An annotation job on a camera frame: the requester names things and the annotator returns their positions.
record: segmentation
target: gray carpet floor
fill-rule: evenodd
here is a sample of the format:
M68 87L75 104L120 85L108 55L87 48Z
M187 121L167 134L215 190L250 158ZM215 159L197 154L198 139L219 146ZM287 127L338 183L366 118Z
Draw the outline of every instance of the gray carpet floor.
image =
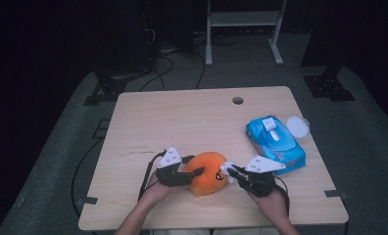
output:
M320 74L324 68L300 68L309 34L280 34L282 67L274 62L268 38L269 35L245 35L239 43L213 47L214 64L205 68L199 89L288 86L304 118L311 123L312 136L336 188L348 196L344 201L350 216L348 234L388 234L388 117L363 81L345 68L338 79L356 101L331 102L313 97L303 76ZM196 51L204 58L204 45ZM163 75L164 85L156 79L143 91L195 89L203 71L199 55L178 52L167 56L173 67ZM159 73L169 68L169 60L157 61ZM132 80L125 91L139 91L155 76L152 72ZM81 211L80 202L87 194L103 145L103 141L94 138L94 131L101 119L111 118L115 108L115 102L83 106L96 84L97 78L91 72L76 88L0 234L87 234L77 226L74 207ZM319 225L298 229L302 234L325 235L344 234L344 227Z

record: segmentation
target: white round object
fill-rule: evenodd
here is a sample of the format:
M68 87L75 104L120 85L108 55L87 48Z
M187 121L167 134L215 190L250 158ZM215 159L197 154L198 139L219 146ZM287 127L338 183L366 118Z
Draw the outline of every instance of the white round object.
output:
M289 132L296 138L304 138L310 133L310 128L300 117L290 117L286 121L286 126L288 127Z

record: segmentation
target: table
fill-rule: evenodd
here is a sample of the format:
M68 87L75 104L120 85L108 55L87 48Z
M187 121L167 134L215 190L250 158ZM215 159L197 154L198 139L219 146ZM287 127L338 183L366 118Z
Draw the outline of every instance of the table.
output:
M277 49L277 38L282 26L287 0L282 0L279 11L255 11L255 12L213 12L211 1L208 0L207 24L206 24L206 65L213 64L212 52L212 27L214 26L263 26L274 25L273 38L268 40L270 50L278 66L283 65L282 57Z
M302 116L287 87L121 94L87 194L97 203L84 205L80 229L117 229L137 202L147 164L171 145L182 157L215 151L246 165L257 152L245 135L245 125L266 115L276 115L282 122ZM289 189L292 223L346 223L348 214L340 198L325 196L324 191L335 186L313 137L298 141L307 152L307 166L281 175ZM144 229L254 226L270 223L233 183L198 198L188 188L169 195L149 213Z

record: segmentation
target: white metal frame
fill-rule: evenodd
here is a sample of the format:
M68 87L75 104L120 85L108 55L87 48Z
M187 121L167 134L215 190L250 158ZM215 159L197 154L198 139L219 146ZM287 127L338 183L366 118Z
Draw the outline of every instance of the white metal frame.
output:
M278 66L283 65L283 60L277 49L277 39L285 14L287 0L282 0L279 11L265 12L212 12L211 0L207 6L207 42L206 42L206 65L213 64L212 51L212 27L213 26L257 26L275 25L274 36L268 40L270 50Z

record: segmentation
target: blue package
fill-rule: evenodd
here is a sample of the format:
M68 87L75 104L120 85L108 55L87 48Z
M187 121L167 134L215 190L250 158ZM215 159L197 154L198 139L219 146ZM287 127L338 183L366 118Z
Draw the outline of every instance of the blue package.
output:
M275 174L290 172L306 165L306 153L276 116L251 120L246 135L260 155L286 165Z

